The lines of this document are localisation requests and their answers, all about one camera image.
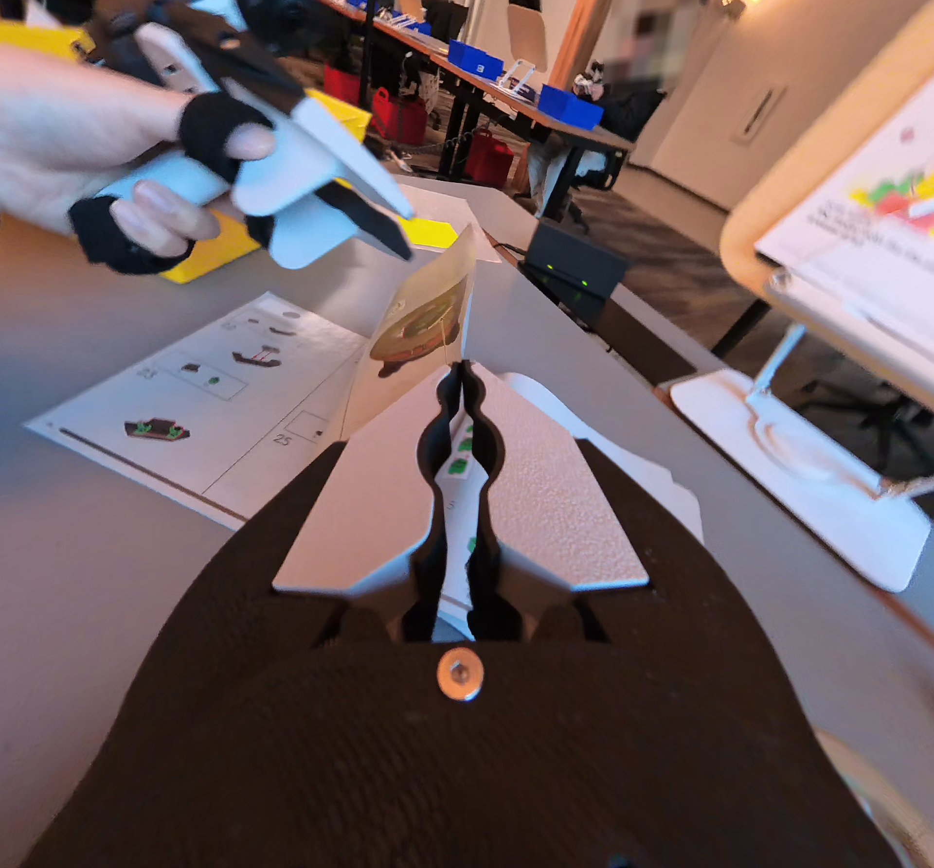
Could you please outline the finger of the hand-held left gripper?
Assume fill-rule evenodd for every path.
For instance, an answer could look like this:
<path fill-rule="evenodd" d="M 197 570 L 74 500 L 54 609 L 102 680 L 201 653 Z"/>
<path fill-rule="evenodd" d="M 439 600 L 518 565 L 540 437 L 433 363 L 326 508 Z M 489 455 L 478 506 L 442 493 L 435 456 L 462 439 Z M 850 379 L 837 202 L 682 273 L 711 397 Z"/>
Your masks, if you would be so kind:
<path fill-rule="evenodd" d="M 302 87 L 271 99 L 231 77 L 229 94 L 273 123 L 274 150 L 263 159 L 242 161 L 230 194 L 241 213 L 266 216 L 341 178 L 373 203 L 406 219 L 414 210 L 394 178 L 320 102 Z"/>
<path fill-rule="evenodd" d="M 280 267 L 308 267 L 353 239 L 409 261 L 413 250 L 395 217 L 337 182 L 300 198 L 274 218 L 268 251 Z"/>

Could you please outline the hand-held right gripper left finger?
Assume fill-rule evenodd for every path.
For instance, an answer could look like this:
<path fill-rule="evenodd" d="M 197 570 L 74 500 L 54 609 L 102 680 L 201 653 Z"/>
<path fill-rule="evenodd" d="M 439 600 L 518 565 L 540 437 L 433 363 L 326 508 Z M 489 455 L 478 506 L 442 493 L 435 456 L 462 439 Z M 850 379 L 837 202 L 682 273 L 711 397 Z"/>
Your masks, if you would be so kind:
<path fill-rule="evenodd" d="M 349 440 L 274 578 L 283 594 L 436 613 L 447 571 L 437 475 L 452 452 L 461 364 L 440 367 Z"/>

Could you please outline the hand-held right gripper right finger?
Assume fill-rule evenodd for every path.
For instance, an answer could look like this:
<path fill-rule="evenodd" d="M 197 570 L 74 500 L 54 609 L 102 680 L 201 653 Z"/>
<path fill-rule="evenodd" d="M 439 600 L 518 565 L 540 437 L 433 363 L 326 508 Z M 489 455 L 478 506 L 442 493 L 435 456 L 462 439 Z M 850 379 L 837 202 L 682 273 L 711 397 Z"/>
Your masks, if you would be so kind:
<path fill-rule="evenodd" d="M 578 439 L 477 362 L 461 364 L 473 455 L 485 473 L 466 565 L 468 619 L 540 619 L 648 571 Z"/>

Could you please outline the white instruction booklet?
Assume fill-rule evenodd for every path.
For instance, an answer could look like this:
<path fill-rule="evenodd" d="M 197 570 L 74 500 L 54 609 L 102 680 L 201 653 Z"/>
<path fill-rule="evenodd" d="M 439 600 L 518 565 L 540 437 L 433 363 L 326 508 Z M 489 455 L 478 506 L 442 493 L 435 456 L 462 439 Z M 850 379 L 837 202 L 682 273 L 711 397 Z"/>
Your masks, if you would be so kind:
<path fill-rule="evenodd" d="M 429 374 L 466 360 L 479 244 L 468 229 L 407 277 L 368 342 L 266 293 L 29 429 L 240 527 L 318 456 L 338 455 L 338 443 Z M 579 443 L 590 442 L 704 542 L 698 501 L 667 469 L 606 440 L 529 377 L 493 374 Z M 473 455 L 462 386 L 451 442 L 437 475 L 448 542 L 438 617 L 471 638 L 466 565 L 486 476 Z"/>

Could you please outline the grey desk with black legs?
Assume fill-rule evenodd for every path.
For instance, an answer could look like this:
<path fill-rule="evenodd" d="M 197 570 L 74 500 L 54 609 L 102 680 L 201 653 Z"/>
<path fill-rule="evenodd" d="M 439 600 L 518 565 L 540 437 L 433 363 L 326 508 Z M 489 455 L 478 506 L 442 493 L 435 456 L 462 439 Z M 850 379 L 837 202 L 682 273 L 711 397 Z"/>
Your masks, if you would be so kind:
<path fill-rule="evenodd" d="M 758 312 L 732 337 L 741 302 L 728 292 L 699 304 L 668 297 L 646 301 L 619 286 L 593 327 L 689 428 L 932 638 L 932 492 L 870 497 L 871 487 L 919 479 L 911 478 L 912 458 L 896 448 L 895 477 L 883 478 L 858 455 L 870 453 L 871 440 L 854 419 L 793 409 L 813 380 L 875 398 L 883 397 L 874 392 L 880 383 L 812 335 L 773 363 L 788 320 Z"/>

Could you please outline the person's left hand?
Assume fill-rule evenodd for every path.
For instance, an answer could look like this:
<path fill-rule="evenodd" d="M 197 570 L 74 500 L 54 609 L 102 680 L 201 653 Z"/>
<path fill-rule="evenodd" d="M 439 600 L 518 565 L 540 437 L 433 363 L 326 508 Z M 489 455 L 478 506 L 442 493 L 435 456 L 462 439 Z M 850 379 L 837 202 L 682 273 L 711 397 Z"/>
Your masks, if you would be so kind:
<path fill-rule="evenodd" d="M 2 45 L 2 213 L 59 234 L 68 209 L 96 194 L 162 142 L 177 142 L 189 95 L 32 50 Z M 226 154 L 257 160 L 274 151 L 260 125 L 238 127 Z M 210 240 L 216 217 L 152 181 L 110 208 L 131 242 L 177 258 L 188 241 Z"/>

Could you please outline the yellow plastic bin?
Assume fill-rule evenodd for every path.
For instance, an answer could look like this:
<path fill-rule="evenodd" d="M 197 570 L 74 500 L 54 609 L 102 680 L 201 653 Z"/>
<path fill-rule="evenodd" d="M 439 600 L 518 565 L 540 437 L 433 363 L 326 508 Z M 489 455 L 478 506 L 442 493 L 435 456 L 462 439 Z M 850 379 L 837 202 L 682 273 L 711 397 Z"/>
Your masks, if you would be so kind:
<path fill-rule="evenodd" d="M 73 60 L 94 48 L 90 36 L 79 27 L 58 22 L 51 26 L 33 25 L 5 18 L 1 20 L 1 43 Z M 319 89 L 306 87 L 305 93 L 323 105 L 358 142 L 363 142 L 372 118 L 370 113 Z M 172 283 L 190 283 L 259 249 L 259 244 L 251 240 L 241 221 L 219 211 L 214 211 L 214 215 L 219 222 L 218 236 L 197 245 L 193 255 L 163 272 L 162 278 Z"/>

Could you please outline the black floor lamp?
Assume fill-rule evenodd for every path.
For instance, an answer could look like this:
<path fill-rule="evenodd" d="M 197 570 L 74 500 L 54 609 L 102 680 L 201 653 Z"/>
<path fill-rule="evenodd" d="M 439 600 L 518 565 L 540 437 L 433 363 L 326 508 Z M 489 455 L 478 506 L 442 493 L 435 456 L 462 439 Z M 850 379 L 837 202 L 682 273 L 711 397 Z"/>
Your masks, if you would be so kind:
<path fill-rule="evenodd" d="M 375 21 L 378 8 L 379 0 L 366 1 L 358 94 L 358 105 L 364 110 L 369 110 L 370 107 L 369 87 L 372 68 L 372 53 L 374 47 Z"/>

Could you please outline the stand with beige board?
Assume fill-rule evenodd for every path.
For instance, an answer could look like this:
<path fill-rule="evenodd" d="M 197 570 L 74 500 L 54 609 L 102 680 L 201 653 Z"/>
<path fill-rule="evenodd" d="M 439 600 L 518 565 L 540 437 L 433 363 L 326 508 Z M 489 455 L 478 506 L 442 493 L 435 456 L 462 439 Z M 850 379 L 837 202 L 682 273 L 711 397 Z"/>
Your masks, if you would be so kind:
<path fill-rule="evenodd" d="M 507 0 L 506 24 L 512 60 L 500 84 L 536 103 L 549 67 L 543 0 Z"/>

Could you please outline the white stand with wooden board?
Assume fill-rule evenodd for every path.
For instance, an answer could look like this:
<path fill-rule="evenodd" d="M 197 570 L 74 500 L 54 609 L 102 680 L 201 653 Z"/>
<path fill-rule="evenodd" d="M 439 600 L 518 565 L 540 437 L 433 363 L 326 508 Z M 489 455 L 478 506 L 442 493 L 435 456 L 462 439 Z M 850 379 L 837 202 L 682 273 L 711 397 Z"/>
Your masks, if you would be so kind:
<path fill-rule="evenodd" d="M 932 524 L 932 466 L 893 480 L 772 391 L 806 334 L 921 407 L 933 400 L 933 4 L 870 61 L 735 208 L 725 270 L 785 337 L 751 379 L 732 369 L 670 388 L 676 410 L 863 579 L 898 594 Z"/>

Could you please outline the black power box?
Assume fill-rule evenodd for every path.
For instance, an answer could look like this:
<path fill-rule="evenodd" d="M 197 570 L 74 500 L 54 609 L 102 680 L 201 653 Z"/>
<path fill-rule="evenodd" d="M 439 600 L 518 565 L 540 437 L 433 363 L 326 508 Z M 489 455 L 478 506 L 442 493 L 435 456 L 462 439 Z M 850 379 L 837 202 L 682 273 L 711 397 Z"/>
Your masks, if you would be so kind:
<path fill-rule="evenodd" d="M 630 267 L 624 255 L 548 219 L 537 223 L 518 266 L 532 284 L 585 327 L 597 322 Z"/>

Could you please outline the black office chair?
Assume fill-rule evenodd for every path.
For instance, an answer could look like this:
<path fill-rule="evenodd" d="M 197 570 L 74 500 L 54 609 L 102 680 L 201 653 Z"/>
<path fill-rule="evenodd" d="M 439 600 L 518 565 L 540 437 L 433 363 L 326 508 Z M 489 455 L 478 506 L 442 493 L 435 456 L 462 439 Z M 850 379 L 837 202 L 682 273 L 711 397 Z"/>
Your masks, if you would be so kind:
<path fill-rule="evenodd" d="M 597 102 L 603 111 L 600 126 L 627 142 L 636 143 L 667 96 L 668 92 L 660 88 L 657 80 L 636 82 L 633 85 L 606 84 Z M 612 189 L 628 156 L 627 153 L 585 152 L 578 164 L 572 187 Z"/>
<path fill-rule="evenodd" d="M 874 390 L 883 397 L 857 395 L 854 391 L 828 381 L 813 380 L 801 389 L 803 398 L 793 409 L 809 416 L 813 411 L 825 411 L 835 416 L 855 420 L 855 428 L 871 440 L 870 453 L 859 457 L 883 478 L 894 478 L 891 472 L 893 454 L 904 448 L 916 466 L 911 478 L 932 474 L 932 440 L 922 435 L 932 431 L 932 410 L 923 407 L 892 384 L 882 382 Z"/>

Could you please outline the printed paper sheet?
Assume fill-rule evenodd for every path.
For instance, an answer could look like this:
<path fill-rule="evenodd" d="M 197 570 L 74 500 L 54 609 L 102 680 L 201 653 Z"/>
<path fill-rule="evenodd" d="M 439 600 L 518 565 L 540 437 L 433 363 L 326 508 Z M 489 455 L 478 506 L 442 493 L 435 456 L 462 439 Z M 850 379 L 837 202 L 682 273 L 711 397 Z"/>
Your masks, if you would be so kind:
<path fill-rule="evenodd" d="M 933 84 L 928 80 L 755 250 L 777 295 L 932 381 Z"/>

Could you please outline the wooden post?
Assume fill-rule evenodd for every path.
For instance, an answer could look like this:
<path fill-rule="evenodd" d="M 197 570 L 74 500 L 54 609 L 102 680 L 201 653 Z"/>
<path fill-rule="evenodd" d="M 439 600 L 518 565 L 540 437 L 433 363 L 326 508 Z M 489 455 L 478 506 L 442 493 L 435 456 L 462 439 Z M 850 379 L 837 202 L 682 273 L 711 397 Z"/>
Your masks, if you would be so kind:
<path fill-rule="evenodd" d="M 563 35 L 556 60 L 546 82 L 569 90 L 575 77 L 583 72 L 592 55 L 612 0 L 576 0 Z"/>

